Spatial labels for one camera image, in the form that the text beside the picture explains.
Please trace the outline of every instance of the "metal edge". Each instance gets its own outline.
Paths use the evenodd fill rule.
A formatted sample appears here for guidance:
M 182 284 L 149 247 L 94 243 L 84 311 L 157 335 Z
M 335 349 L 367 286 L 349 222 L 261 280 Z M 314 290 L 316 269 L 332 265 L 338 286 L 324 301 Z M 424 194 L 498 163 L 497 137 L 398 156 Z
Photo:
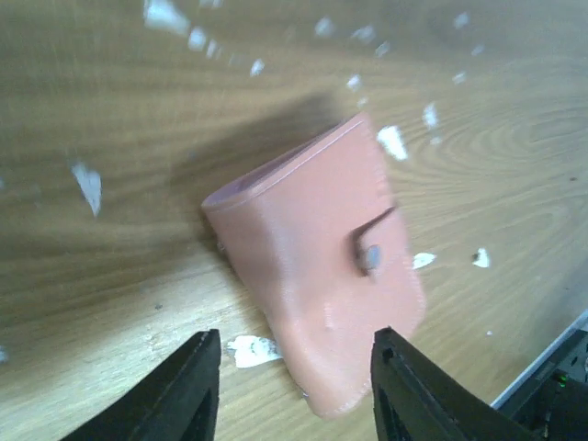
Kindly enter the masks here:
M 536 359 L 531 363 L 521 374 L 496 397 L 492 402 L 491 407 L 499 409 L 506 400 L 517 390 L 526 379 L 528 379 L 555 351 L 556 349 L 570 336 L 578 330 L 588 331 L 588 310 L 585 310 L 580 317 L 573 321 L 573 323 L 566 328 L 563 333 L 556 338 L 551 345 L 549 345 Z

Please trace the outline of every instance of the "wooden surface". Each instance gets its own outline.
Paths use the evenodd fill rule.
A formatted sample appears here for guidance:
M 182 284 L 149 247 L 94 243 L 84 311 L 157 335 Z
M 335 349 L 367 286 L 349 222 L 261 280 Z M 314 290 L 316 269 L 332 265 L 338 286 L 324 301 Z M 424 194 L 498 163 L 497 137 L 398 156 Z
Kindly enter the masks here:
M 390 158 L 391 181 L 413 250 L 437 254 L 420 271 L 429 309 L 413 342 L 425 354 L 491 401 L 588 307 L 584 2 L 178 7 L 219 59 L 146 28 L 141 0 L 0 5 L 0 438 L 65 435 L 196 331 L 269 336 L 198 205 L 363 96 L 378 128 L 401 129 L 409 159 Z M 324 16 L 336 32 L 316 39 Z M 348 38 L 367 24 L 374 41 Z M 96 218 L 78 161 L 101 175 Z M 488 269 L 471 263 L 479 247 Z M 323 422 L 281 362 L 238 370 L 225 355 L 220 387 L 220 441 L 375 439 L 370 399 Z

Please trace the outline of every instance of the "folded wallet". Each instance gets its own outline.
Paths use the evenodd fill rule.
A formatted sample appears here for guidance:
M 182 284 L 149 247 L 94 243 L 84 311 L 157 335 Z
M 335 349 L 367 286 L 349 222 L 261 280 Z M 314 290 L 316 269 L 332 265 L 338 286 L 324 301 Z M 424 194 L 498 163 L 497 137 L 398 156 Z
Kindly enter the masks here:
M 371 391 L 374 332 L 410 338 L 425 300 L 366 114 L 222 187 L 202 208 L 312 411 Z

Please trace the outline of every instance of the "pink wallet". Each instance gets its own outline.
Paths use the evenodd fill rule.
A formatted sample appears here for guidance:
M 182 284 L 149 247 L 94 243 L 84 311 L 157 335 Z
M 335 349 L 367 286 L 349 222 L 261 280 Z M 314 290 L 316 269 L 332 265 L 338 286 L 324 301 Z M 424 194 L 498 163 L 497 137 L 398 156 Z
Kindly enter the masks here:
M 359 114 L 202 203 L 311 409 L 332 418 L 371 390 L 374 332 L 409 338 L 425 300 L 383 153 Z

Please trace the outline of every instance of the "black object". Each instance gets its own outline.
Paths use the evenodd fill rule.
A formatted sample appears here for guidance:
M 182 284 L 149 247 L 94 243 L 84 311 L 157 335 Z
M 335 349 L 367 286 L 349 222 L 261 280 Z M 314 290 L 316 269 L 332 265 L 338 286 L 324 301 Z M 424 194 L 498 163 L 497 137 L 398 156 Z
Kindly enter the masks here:
M 64 441 L 212 441 L 219 409 L 219 331 L 197 333 L 120 400 Z
M 64 440 L 212 441 L 220 362 L 219 332 L 198 333 Z M 496 411 L 391 328 L 382 329 L 371 359 L 379 441 L 586 441 L 588 386 L 550 363 Z

